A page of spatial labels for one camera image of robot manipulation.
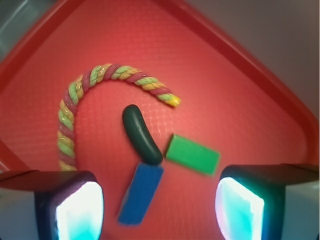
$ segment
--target green rectangular block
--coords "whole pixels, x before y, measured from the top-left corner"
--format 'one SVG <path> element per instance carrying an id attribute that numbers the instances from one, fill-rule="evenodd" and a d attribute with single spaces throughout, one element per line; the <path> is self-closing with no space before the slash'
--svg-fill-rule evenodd
<path id="1" fill-rule="evenodd" d="M 166 158 L 201 173 L 212 175 L 218 166 L 220 154 L 174 134 L 166 152 Z"/>

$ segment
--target twisted rope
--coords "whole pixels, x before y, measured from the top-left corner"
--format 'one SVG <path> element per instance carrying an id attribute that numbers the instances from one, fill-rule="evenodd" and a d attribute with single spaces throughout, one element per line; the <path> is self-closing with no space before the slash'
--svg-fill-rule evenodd
<path id="1" fill-rule="evenodd" d="M 156 96 L 160 101 L 177 107 L 180 99 L 172 94 L 171 90 L 155 77 L 148 76 L 139 69 L 118 64 L 96 66 L 91 71 L 80 75 L 71 82 L 60 102 L 59 129 L 57 132 L 57 146 L 59 148 L 59 165 L 62 171 L 75 171 L 75 133 L 74 123 L 77 104 L 84 97 L 89 88 L 104 80 L 121 80 L 141 86 L 143 90 Z"/>

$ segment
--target dark green rubber toy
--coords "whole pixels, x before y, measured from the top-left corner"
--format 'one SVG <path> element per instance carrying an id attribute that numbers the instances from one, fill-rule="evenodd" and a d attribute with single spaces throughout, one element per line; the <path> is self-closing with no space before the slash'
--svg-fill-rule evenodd
<path id="1" fill-rule="evenodd" d="M 158 165 L 163 155 L 153 140 L 140 109 L 136 105 L 127 106 L 122 113 L 122 122 L 134 149 L 145 164 Z"/>

